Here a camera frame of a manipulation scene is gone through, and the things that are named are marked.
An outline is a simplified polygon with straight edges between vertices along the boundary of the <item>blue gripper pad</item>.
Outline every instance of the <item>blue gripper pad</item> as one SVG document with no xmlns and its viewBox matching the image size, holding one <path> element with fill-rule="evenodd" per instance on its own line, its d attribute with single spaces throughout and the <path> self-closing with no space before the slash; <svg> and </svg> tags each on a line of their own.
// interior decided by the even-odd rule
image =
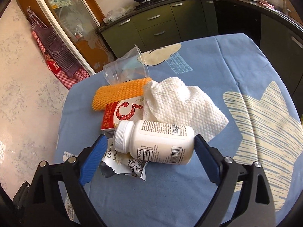
<svg viewBox="0 0 303 227">
<path fill-rule="evenodd" d="M 93 148 L 92 152 L 89 154 L 89 156 L 80 168 L 79 183 L 82 186 L 92 180 L 106 150 L 107 137 L 104 135 L 100 138 L 100 140 L 98 141 L 98 143 Z"/>
<path fill-rule="evenodd" d="M 216 148 L 210 147 L 201 135 L 196 135 L 194 138 L 194 150 L 209 178 L 217 186 L 221 183 L 221 168 L 217 160 L 223 159 L 223 156 Z"/>
</svg>

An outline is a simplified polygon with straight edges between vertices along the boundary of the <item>white paper towel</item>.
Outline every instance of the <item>white paper towel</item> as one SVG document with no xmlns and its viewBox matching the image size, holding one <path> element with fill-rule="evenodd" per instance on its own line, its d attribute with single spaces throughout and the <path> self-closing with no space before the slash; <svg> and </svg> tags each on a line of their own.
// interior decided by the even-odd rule
<svg viewBox="0 0 303 227">
<path fill-rule="evenodd" d="M 186 86 L 172 77 L 144 87 L 143 119 L 191 126 L 209 142 L 228 124 L 228 119 L 197 86 Z"/>
</svg>

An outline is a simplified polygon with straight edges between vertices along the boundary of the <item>marble floor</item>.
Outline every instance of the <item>marble floor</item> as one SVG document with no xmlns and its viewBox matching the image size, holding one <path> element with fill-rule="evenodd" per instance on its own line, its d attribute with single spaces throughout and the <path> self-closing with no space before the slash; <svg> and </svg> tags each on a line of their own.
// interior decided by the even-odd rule
<svg viewBox="0 0 303 227">
<path fill-rule="evenodd" d="M 12 0 L 0 18 L 0 183 L 12 198 L 52 161 L 68 90 L 48 70 L 30 24 Z"/>
</svg>

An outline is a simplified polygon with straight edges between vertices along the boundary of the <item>metal screw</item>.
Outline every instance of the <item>metal screw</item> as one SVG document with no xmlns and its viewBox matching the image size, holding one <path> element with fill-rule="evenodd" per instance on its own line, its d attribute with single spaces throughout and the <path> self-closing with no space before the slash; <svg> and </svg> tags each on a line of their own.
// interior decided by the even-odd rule
<svg viewBox="0 0 303 227">
<path fill-rule="evenodd" d="M 41 161 L 40 164 L 39 164 L 39 166 L 41 166 L 41 167 L 46 166 L 46 161 L 45 160 Z"/>
<path fill-rule="evenodd" d="M 69 163 L 75 163 L 75 162 L 76 162 L 76 160 L 77 160 L 77 158 L 76 158 L 76 157 L 74 157 L 74 156 L 69 157 L 69 159 L 68 159 Z"/>
<path fill-rule="evenodd" d="M 254 164 L 255 164 L 255 166 L 256 166 L 256 167 L 258 167 L 258 168 L 260 168 L 260 167 L 261 167 L 261 163 L 260 163 L 260 162 L 258 162 L 258 161 L 256 161 Z"/>
<path fill-rule="evenodd" d="M 225 162 L 227 162 L 229 164 L 232 163 L 232 158 L 231 157 L 225 157 L 224 160 L 225 160 Z"/>
</svg>

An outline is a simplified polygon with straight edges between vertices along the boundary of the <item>blue tablecloth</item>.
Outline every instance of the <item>blue tablecloth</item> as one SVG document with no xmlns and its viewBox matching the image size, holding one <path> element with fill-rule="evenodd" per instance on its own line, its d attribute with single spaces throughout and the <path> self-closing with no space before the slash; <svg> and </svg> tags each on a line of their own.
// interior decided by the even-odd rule
<svg viewBox="0 0 303 227">
<path fill-rule="evenodd" d="M 168 60 L 149 67 L 151 78 L 160 82 L 177 76 L 210 96 L 229 124 L 209 145 L 241 163 L 262 163 L 279 223 L 303 188 L 302 127 L 285 85 L 244 34 L 201 38 L 180 46 Z M 78 155 L 99 136 L 103 111 L 93 111 L 91 103 L 103 85 L 107 82 L 100 72 L 70 90 L 55 163 L 62 163 L 65 151 Z M 65 199 L 64 186 L 60 188 Z M 196 154 L 185 166 L 148 164 L 146 182 L 125 175 L 104 178 L 97 170 L 85 188 L 109 227 L 192 227 L 216 190 Z M 234 193 L 225 220 L 231 217 L 238 196 L 239 191 Z"/>
</svg>

